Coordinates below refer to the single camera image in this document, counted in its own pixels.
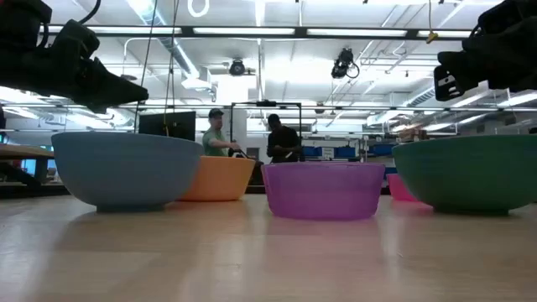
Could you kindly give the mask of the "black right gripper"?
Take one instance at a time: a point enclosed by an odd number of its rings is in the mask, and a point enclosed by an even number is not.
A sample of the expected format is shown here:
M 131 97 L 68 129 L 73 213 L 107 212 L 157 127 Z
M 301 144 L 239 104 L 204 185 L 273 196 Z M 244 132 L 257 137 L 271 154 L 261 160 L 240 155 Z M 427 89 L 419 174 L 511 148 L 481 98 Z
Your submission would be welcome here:
M 462 41 L 464 51 L 443 51 L 434 69 L 435 98 L 447 102 L 487 81 L 491 89 L 537 91 L 537 17 L 499 34 Z

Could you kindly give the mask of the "green plastic bowl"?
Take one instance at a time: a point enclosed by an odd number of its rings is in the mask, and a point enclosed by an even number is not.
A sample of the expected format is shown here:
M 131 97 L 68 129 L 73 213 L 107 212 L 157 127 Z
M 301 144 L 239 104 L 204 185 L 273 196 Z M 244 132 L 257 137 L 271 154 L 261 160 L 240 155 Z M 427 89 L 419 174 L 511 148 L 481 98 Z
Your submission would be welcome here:
M 399 177 L 444 213 L 502 215 L 537 202 L 537 135 L 440 138 L 392 149 Z

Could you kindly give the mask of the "person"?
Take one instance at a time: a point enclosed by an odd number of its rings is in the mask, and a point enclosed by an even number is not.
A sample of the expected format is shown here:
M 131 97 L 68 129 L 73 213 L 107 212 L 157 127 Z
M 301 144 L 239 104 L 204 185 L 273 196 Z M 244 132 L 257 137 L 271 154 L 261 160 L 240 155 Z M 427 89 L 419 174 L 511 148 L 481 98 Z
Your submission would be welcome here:
M 224 113 L 221 109 L 213 108 L 209 111 L 208 121 L 210 127 L 204 132 L 202 146 L 205 156 L 224 157 L 228 151 L 238 151 L 241 147 L 235 142 L 227 141 L 222 132 Z
M 301 141 L 293 128 L 283 125 L 277 114 L 268 116 L 271 133 L 268 136 L 267 155 L 272 164 L 298 162 L 301 156 Z

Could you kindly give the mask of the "black monitor screen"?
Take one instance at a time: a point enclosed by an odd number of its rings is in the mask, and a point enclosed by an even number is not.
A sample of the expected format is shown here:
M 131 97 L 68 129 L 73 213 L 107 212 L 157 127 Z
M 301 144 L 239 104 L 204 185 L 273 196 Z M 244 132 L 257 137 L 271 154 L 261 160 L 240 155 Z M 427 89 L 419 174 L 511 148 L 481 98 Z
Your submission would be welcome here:
M 166 112 L 143 115 L 139 118 L 138 132 L 195 141 L 196 113 Z

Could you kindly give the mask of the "purple translucent plastic bowl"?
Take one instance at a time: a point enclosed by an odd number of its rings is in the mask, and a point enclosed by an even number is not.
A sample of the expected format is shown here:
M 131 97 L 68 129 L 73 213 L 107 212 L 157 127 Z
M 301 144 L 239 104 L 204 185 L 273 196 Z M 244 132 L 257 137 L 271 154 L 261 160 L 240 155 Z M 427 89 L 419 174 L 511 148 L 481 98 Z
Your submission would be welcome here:
M 385 166 L 358 162 L 300 162 L 262 167 L 265 194 L 275 216 L 353 221 L 375 215 Z

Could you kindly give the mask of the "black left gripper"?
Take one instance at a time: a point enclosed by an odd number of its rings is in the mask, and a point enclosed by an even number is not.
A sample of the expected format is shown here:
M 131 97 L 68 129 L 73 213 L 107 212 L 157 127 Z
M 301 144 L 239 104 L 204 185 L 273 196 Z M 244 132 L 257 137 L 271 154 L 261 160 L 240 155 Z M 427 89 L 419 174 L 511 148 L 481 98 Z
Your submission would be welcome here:
M 49 46 L 38 46 L 33 31 L 0 31 L 0 86 L 77 98 L 94 113 L 149 98 L 146 88 L 109 72 L 91 55 L 100 41 L 89 28 L 70 20 Z

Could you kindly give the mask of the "small pink plastic bowl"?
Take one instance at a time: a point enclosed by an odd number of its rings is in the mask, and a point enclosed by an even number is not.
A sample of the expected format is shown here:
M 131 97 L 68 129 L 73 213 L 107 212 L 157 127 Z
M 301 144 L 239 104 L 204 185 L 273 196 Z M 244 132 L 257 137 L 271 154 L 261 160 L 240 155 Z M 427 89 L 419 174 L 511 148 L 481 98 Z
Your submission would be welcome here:
M 398 201 L 419 202 L 407 189 L 403 180 L 398 174 L 387 175 L 390 195 Z

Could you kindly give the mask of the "orange plastic bowl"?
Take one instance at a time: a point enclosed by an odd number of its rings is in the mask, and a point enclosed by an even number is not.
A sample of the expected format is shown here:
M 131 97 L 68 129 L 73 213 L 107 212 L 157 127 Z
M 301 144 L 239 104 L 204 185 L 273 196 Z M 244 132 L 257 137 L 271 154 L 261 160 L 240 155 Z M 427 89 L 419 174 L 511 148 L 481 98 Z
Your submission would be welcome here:
M 179 200 L 239 200 L 246 192 L 254 165 L 252 159 L 201 156 L 196 177 Z

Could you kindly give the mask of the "wooden workbench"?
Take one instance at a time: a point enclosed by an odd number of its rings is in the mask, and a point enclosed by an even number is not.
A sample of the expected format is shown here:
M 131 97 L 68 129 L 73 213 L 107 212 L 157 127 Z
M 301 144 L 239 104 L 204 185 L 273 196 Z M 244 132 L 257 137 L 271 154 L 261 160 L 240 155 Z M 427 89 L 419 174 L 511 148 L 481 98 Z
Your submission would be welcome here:
M 54 158 L 54 153 L 44 148 L 0 143 L 0 174 L 29 187 L 40 187 L 47 178 L 48 162 Z M 13 164 L 25 159 L 36 161 L 34 175 Z

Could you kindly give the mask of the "black overhead frame bar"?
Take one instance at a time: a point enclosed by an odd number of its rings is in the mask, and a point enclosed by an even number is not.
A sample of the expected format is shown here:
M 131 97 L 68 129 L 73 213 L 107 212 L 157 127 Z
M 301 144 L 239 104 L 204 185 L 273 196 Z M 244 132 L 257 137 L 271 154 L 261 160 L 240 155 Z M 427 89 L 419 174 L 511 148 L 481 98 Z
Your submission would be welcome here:
M 245 38 L 245 39 L 380 39 L 462 40 L 469 29 L 396 29 L 396 28 L 320 28 L 320 27 L 228 27 L 228 26 L 149 26 L 149 25 L 90 25 L 103 37 L 168 37 L 180 38 Z

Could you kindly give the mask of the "blue plastic bowl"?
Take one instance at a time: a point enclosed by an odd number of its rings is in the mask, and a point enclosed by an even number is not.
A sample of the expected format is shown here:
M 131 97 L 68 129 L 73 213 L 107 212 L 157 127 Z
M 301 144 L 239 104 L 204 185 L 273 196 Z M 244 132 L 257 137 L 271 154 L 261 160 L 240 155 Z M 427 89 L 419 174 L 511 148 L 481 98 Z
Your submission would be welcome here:
M 65 188 L 98 211 L 155 211 L 177 200 L 196 176 L 203 147 L 136 133 L 76 132 L 51 137 Z

